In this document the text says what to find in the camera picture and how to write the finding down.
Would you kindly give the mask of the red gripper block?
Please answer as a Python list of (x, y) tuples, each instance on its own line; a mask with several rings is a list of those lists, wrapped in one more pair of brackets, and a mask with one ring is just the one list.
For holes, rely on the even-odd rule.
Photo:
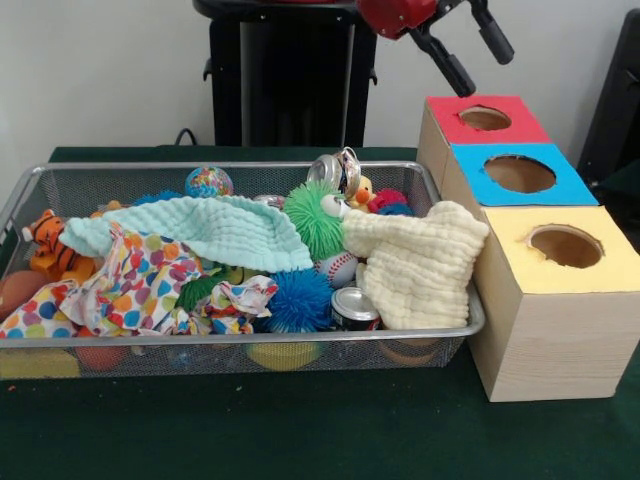
[[(495, 60), (500, 65), (509, 64), (515, 52), (491, 14), (488, 1), (469, 0), (469, 3), (479, 33)], [(437, 0), (358, 0), (357, 9), (371, 29), (382, 37), (397, 40), (410, 30), (414, 43), (433, 60), (456, 95), (469, 97), (475, 93), (476, 86), (457, 57), (429, 30), (417, 28), (436, 13), (437, 4)]]

